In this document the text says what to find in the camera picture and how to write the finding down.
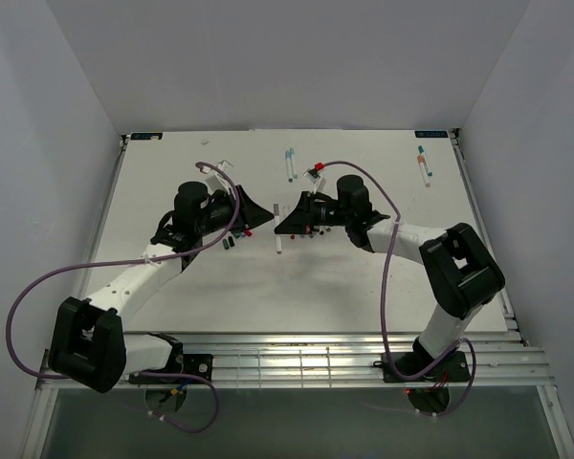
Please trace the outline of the light green cap marker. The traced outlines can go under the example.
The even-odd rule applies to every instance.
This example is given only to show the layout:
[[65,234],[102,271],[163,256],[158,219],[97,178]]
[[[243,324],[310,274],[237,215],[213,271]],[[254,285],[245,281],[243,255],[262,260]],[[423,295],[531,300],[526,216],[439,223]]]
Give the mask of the light green cap marker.
[[298,178],[298,168],[297,168],[297,160],[294,147],[289,148],[289,160],[291,164],[293,180],[296,180]]

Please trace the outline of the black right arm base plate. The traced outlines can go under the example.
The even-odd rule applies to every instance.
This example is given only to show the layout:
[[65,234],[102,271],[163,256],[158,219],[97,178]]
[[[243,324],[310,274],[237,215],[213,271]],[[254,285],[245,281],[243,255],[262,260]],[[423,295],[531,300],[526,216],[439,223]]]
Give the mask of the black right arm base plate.
[[[421,371],[428,362],[419,357],[413,351],[393,354],[396,368],[401,374],[412,375]],[[407,380],[400,378],[392,371],[386,354],[372,363],[372,367],[383,372],[385,383],[406,383]],[[440,361],[436,366],[416,380],[410,383],[466,383],[471,377],[466,356],[463,352],[455,351]]]

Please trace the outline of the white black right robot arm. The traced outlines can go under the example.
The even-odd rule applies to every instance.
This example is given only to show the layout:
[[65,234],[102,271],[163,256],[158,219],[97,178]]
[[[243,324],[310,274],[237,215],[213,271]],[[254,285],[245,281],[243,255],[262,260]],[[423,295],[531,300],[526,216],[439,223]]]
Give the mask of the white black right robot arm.
[[393,375],[405,382],[434,380],[448,367],[465,330],[505,286],[505,277],[474,228],[449,229],[401,223],[374,209],[364,180],[345,175],[337,195],[302,192],[296,207],[275,228],[277,235],[308,235],[323,227],[344,228],[358,249],[404,258],[424,267],[435,307],[411,352],[386,355]]

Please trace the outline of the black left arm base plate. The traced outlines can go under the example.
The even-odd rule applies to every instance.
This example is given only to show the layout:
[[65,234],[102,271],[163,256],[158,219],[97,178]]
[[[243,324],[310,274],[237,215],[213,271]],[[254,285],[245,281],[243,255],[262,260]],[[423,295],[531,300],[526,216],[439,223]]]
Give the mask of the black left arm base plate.
[[180,354],[171,357],[167,366],[161,369],[144,370],[127,378],[131,384],[187,384],[197,380],[183,377],[166,377],[166,374],[188,374],[211,381],[213,370],[212,354]]

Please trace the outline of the light blue cap marker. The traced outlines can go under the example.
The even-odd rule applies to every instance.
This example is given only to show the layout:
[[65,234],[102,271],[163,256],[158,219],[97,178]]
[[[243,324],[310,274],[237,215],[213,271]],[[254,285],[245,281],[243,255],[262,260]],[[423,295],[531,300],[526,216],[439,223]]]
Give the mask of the light blue cap marker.
[[291,160],[290,150],[285,151],[284,157],[285,157],[285,164],[286,164],[287,180],[288,180],[288,183],[292,183],[294,181],[294,172],[293,172],[293,168],[292,168],[292,160]]

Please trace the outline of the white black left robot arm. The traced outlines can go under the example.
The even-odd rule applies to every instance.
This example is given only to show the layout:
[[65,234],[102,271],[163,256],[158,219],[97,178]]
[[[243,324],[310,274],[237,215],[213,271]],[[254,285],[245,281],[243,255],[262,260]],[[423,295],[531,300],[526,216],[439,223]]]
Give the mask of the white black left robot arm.
[[210,192],[200,182],[181,184],[140,263],[85,298],[70,296],[59,306],[49,368],[99,393],[124,375],[151,373],[163,382],[177,380],[184,370],[182,343],[161,333],[127,337],[125,325],[192,263],[206,236],[252,230],[273,217],[242,186]]

